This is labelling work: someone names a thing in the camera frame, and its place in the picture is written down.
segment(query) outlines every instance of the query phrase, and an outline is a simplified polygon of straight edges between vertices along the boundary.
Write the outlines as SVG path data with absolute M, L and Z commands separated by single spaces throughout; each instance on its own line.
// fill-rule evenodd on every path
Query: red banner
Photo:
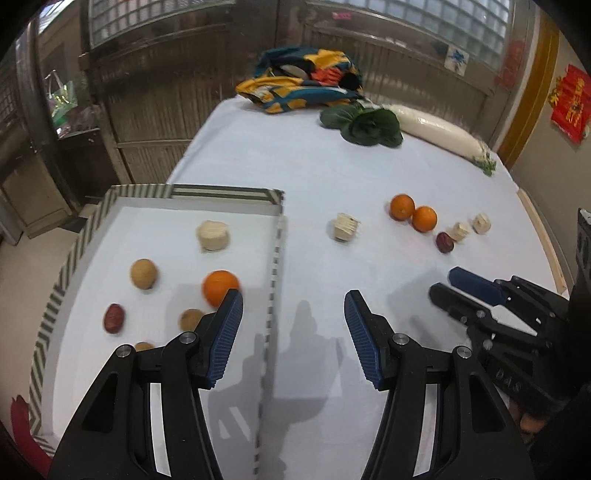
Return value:
M 577 145 L 581 143 L 591 114 L 591 77 L 569 65 L 548 97 L 554 107 L 550 119 Z

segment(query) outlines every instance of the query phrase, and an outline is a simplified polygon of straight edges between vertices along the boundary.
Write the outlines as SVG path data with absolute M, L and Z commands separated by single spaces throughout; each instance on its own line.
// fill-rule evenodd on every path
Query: wall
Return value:
M 569 63 L 583 68 L 560 34 L 554 78 L 564 75 Z M 551 113 L 552 108 L 546 102 L 511 174 L 528 192 L 543 217 L 570 287 L 577 272 L 577 210 L 579 207 L 591 210 L 591 139 L 574 145 L 550 122 Z

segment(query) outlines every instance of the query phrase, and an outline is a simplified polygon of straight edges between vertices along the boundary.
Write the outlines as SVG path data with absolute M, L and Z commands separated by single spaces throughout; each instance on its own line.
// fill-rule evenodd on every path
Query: colorful cloth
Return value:
M 267 50 L 259 59 L 254 78 L 238 85 L 236 92 L 266 113 L 363 98 L 361 73 L 347 55 L 307 47 Z

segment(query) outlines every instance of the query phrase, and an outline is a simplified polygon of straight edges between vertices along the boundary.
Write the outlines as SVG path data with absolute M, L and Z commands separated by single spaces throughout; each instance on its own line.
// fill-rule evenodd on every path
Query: white tray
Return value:
M 184 310 L 213 311 L 201 294 L 202 280 L 213 270 L 229 270 L 241 283 L 244 314 L 225 376 L 201 398 L 223 476 L 243 480 L 254 475 L 282 199 L 279 190 L 236 187 L 111 188 L 73 246 L 41 322 L 31 368 L 32 433 L 57 446 L 116 347 L 140 341 L 165 345 L 180 333 L 178 318 Z M 226 249 L 201 251 L 196 228 L 204 220 L 229 225 Z M 139 258 L 150 258 L 158 267 L 150 291 L 129 280 L 129 268 Z M 111 303 L 126 311 L 116 335 L 102 325 Z M 158 398 L 152 404 L 161 410 Z M 169 473 L 161 426 L 152 432 L 156 465 Z

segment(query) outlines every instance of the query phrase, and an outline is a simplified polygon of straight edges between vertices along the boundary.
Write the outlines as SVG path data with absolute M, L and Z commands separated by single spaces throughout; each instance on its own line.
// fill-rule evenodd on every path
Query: white tablecloth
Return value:
M 446 351 L 469 345 L 465 329 L 432 306 L 427 291 L 456 265 L 489 279 L 519 275 L 554 291 L 544 251 L 500 163 L 489 178 L 410 135 L 394 150 L 352 145 L 318 117 L 314 110 L 267 115 L 241 98 L 222 102 L 169 179 L 285 191 L 276 352 L 269 359 L 274 381 L 262 418 L 264 480 L 357 480 L 363 472 L 386 393 L 363 377 L 343 317 L 350 289 L 396 332 Z M 435 209 L 434 232 L 390 219 L 387 207 L 398 193 Z M 330 237 L 339 212 L 361 221 L 348 244 Z M 439 253 L 435 234 L 480 212 L 492 229 Z M 416 472 L 430 458 L 430 393 Z

